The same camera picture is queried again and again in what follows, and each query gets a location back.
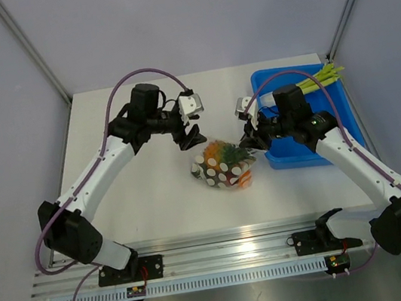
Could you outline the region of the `clear zip top bag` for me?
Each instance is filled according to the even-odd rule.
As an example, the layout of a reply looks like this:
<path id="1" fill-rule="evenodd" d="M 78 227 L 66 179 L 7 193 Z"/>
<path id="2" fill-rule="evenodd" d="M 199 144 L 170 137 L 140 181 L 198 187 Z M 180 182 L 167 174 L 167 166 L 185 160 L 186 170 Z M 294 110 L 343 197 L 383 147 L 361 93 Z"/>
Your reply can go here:
<path id="1" fill-rule="evenodd" d="M 216 165 L 214 159 L 210 159 L 207 164 L 204 161 L 203 151 L 206 146 L 214 141 L 209 140 L 202 144 L 199 149 L 193 152 L 192 164 L 199 164 L 204 169 L 204 178 L 200 181 L 204 182 L 210 188 L 215 189 L 239 189 L 237 187 L 238 178 L 248 170 L 252 170 L 253 164 L 256 162 L 256 151 L 250 149 L 251 153 L 255 157 L 254 161 L 243 161 L 236 165 L 227 166 L 224 163 Z"/>

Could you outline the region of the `dark green avocado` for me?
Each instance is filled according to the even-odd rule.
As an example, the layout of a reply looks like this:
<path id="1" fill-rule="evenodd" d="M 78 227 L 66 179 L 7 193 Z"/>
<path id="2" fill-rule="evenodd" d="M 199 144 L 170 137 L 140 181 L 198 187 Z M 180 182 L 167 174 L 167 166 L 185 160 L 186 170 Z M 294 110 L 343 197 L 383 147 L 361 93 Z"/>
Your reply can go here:
<path id="1" fill-rule="evenodd" d="M 192 164 L 191 175 L 197 180 L 202 180 L 204 178 L 204 169 L 199 164 Z"/>

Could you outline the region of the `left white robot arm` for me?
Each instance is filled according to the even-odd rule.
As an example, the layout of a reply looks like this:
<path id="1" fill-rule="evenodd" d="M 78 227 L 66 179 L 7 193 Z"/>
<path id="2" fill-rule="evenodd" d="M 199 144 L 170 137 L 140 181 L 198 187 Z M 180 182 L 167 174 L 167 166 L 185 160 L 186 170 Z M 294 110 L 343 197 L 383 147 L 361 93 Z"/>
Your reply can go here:
<path id="1" fill-rule="evenodd" d="M 54 203 L 43 202 L 38 209 L 45 247 L 75 263 L 111 267 L 114 276 L 126 283 L 139 275 L 137 254 L 94 228 L 99 203 L 116 176 L 153 135 L 170 134 L 183 151 L 206 140 L 196 124 L 189 124 L 204 110 L 198 94 L 183 91 L 168 110 L 160 95 L 161 89 L 154 84 L 135 85 L 129 103 L 106 125 L 103 144 L 92 162 L 68 191 Z"/>

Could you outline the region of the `orange persimmon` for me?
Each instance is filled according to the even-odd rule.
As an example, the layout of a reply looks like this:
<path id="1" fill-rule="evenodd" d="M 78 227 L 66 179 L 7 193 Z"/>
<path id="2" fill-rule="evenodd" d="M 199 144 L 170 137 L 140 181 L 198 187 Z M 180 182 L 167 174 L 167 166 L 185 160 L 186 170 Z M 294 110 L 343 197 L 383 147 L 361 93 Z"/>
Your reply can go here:
<path id="1" fill-rule="evenodd" d="M 252 184 L 252 173 L 251 170 L 246 171 L 243 173 L 237 181 L 237 187 L 241 189 L 246 189 L 247 187 L 251 186 Z"/>

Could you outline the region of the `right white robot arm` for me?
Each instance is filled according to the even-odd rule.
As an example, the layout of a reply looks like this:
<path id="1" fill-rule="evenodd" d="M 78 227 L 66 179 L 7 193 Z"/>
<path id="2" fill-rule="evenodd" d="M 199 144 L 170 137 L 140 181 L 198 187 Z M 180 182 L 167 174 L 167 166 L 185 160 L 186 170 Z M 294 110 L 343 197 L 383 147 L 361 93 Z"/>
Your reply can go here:
<path id="1" fill-rule="evenodd" d="M 240 145 L 268 151 L 272 140 L 292 137 L 335 165 L 372 201 L 373 211 L 334 209 L 317 219 L 316 239 L 334 249 L 348 239 L 373 240 L 386 252 L 401 254 L 401 175 L 360 145 L 337 112 L 313 112 L 301 89 L 288 84 L 273 92 L 277 114 L 266 117 L 255 97 L 240 97 L 235 115 L 245 122 Z"/>

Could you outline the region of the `toy pineapple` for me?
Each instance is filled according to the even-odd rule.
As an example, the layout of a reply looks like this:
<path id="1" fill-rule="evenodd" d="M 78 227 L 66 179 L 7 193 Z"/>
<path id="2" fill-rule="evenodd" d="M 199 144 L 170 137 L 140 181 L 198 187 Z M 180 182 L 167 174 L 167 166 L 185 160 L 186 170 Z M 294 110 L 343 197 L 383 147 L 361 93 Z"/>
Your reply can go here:
<path id="1" fill-rule="evenodd" d="M 210 142 L 203 151 L 203 157 L 207 164 L 209 164 L 208 161 L 212 158 L 216 161 L 216 165 L 224 163 L 227 166 L 236 165 L 243 161 L 255 160 L 250 150 L 223 140 Z"/>

